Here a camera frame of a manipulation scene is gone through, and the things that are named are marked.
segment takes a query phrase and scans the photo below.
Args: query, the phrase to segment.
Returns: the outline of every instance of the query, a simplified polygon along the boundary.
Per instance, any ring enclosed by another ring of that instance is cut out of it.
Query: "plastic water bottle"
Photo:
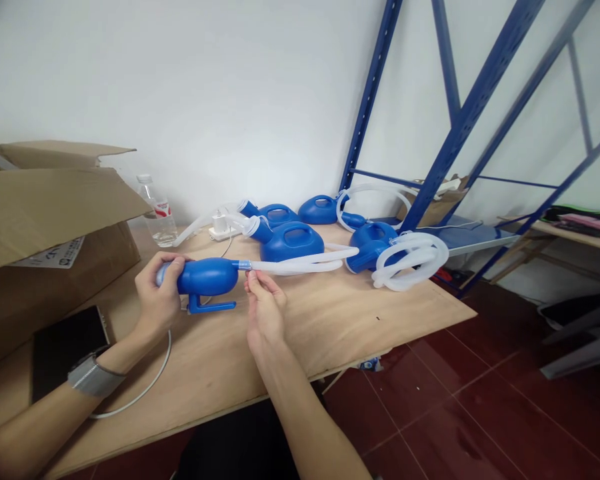
[[[178,231],[166,195],[156,189],[150,175],[138,175],[136,178],[140,182],[138,193],[153,208],[152,212],[144,215],[151,236],[159,247],[172,246]]]

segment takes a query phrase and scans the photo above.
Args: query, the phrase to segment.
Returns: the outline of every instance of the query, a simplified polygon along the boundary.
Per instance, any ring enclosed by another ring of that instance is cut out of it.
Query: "black smartphone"
[[[38,330],[33,336],[32,402],[66,382],[80,359],[107,345],[107,324],[96,305]]]

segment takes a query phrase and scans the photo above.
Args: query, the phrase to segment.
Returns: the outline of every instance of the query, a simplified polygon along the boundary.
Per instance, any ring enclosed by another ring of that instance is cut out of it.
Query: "red tile floor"
[[[538,367],[566,346],[535,306],[487,284],[478,316],[402,345],[381,372],[348,370],[329,412],[384,480],[600,479],[600,366],[548,381]],[[190,431],[71,475],[167,480]]]

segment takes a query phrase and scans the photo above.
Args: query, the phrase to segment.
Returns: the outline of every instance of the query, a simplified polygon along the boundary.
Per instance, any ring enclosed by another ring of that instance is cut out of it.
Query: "power strip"
[[[230,226],[222,214],[214,215],[211,219],[213,220],[213,226],[209,229],[209,236],[212,240],[222,241],[242,233]]]
[[[224,232],[217,232],[213,227],[209,229],[209,236],[212,240],[222,241],[231,237],[235,237],[236,235],[240,235],[242,232],[240,230],[236,230],[233,227],[229,227],[228,230]]]

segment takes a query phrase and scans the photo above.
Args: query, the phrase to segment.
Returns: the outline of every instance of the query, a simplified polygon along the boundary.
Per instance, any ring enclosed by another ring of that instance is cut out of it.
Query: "forearm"
[[[254,358],[300,477],[371,478],[351,442],[320,404],[290,348],[265,341]]]
[[[111,371],[127,373],[154,344],[153,339],[132,333],[97,361]],[[64,383],[0,426],[0,479],[36,476],[102,400]]]

